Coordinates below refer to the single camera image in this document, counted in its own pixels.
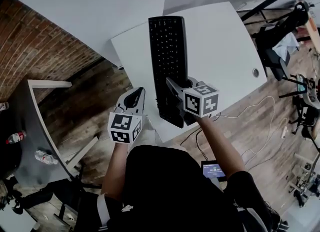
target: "brick wall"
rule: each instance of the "brick wall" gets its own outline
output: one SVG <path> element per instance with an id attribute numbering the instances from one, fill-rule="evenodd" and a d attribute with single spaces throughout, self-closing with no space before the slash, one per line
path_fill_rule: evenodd
<path id="1" fill-rule="evenodd" d="M 0 101 L 24 76 L 66 80 L 100 57 L 18 0 L 0 0 Z M 37 91 L 37 100 L 48 90 Z"/>

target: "wrist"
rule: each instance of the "wrist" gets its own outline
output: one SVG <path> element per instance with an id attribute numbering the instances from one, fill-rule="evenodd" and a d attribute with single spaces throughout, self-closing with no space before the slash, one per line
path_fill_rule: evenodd
<path id="1" fill-rule="evenodd" d="M 121 149 L 121 150 L 127 150 L 129 147 L 129 144 L 125 144 L 125 143 L 118 143 L 116 142 L 115 145 L 114 145 L 114 149 L 115 150 L 118 150 L 118 149 Z"/>
<path id="2" fill-rule="evenodd" d="M 202 118 L 196 117 L 195 119 L 199 124 L 203 124 L 203 123 L 206 123 L 206 122 L 211 120 L 211 118 L 209 116 L 205 116 L 205 117 L 202 117 Z"/>

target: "table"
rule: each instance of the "table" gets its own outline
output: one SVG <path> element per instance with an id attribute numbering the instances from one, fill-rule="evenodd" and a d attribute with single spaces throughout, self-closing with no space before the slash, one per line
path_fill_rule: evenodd
<path id="1" fill-rule="evenodd" d="M 69 169 L 98 141 L 97 137 L 95 137 L 67 163 L 60 155 L 46 128 L 33 89 L 71 86 L 70 82 L 65 81 L 29 80 L 24 78 L 8 99 L 9 110 L 0 114 L 0 121 L 2 123 L 5 121 L 6 125 L 1 132 L 2 141 L 13 133 L 21 130 L 26 132 L 25 139 L 13 145 L 7 145 L 8 148 L 20 146 L 22 150 L 20 164 L 13 173 L 19 184 L 34 186 L 69 178 L 71 175 Z M 58 164 L 47 165 L 36 160 L 36 150 L 42 150 L 53 155 L 58 160 Z"/>
<path id="2" fill-rule="evenodd" d="M 220 91 L 216 113 L 267 81 L 252 39 L 230 2 L 194 7 L 172 15 L 181 15 L 185 20 L 188 75 Z M 148 23 L 118 35 L 112 43 L 132 85 L 145 88 L 144 113 L 163 142 L 197 125 L 181 129 L 159 117 Z M 253 75 L 255 68 L 258 77 Z"/>

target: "wooden floor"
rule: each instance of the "wooden floor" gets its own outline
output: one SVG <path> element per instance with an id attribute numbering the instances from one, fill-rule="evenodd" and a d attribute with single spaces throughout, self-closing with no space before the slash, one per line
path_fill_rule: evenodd
<path id="1" fill-rule="evenodd" d="M 265 16 L 275 18 L 279 16 L 279 12 L 277 11 L 276 14 L 266 12 Z M 250 18 L 252 21 L 262 19 L 263 17 L 260 15 Z M 249 25 L 248 32 L 256 32 L 262 24 Z M 288 69 L 291 74 L 301 73 L 307 77 L 315 77 L 315 71 L 318 72 L 319 69 L 318 64 L 319 62 L 314 58 L 312 44 L 307 43 L 291 56 Z M 278 82 L 270 71 L 268 73 L 266 84 L 221 114 L 238 116 L 247 106 L 258 104 L 266 96 L 274 98 L 275 110 L 274 102 L 269 97 L 259 106 L 249 108 L 239 118 L 221 117 L 215 123 L 240 154 L 248 149 L 252 149 L 254 152 L 260 151 L 265 145 L 267 136 L 272 136 L 264 149 L 246 167 L 253 175 L 264 199 L 280 214 L 283 214 L 294 201 L 288 193 L 288 181 L 286 180 L 295 164 L 294 153 L 298 152 L 313 159 L 315 150 L 311 142 L 302 138 L 300 131 L 297 135 L 287 133 L 286 138 L 281 139 L 281 133 L 286 123 L 283 119 L 293 119 L 296 113 L 292 99 L 279 99 L 278 95 L 291 92 L 296 86 L 286 81 Z M 104 62 L 75 80 L 72 88 L 62 90 L 60 94 L 47 99 L 40 107 L 48 130 L 65 158 L 71 157 L 94 135 L 99 135 L 99 142 L 83 159 L 86 163 L 83 175 L 85 182 L 96 184 L 102 182 L 114 146 L 107 133 L 109 112 L 113 110 L 118 97 L 130 87 L 130 81 L 124 71 L 119 71 L 111 64 Z M 274 118 L 269 133 L 273 113 Z M 288 125 L 288 128 L 290 131 L 293 130 L 291 125 Z M 177 137 L 175 141 L 180 143 L 193 130 Z M 200 163 L 204 157 L 197 149 L 195 136 L 196 134 L 192 134 L 183 146 Z M 208 158 L 213 159 L 212 151 L 202 133 L 198 136 L 198 142 Z M 274 158 L 259 165 L 275 153 L 277 154 Z M 246 152 L 243 159 L 247 162 L 252 156 L 253 153 Z M 27 195 L 37 189 L 20 190 L 24 195 Z M 57 208 L 60 206 L 61 203 L 54 198 L 50 203 L 32 208 L 30 212 L 40 219 L 43 231 L 63 231 L 64 228 L 53 218 L 53 213 L 58 214 Z"/>

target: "white desk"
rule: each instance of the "white desk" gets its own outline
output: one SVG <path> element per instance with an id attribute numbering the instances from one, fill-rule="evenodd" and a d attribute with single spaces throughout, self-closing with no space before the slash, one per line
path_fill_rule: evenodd
<path id="1" fill-rule="evenodd" d="M 217 113 L 244 98 L 267 79 L 255 46 L 230 2 L 183 10 L 187 36 L 188 75 L 220 91 Z M 112 39 L 134 87 L 146 90 L 144 113 L 163 142 L 196 124 L 178 128 L 159 117 L 150 52 L 148 23 Z M 259 71 L 258 78 L 253 69 Z"/>

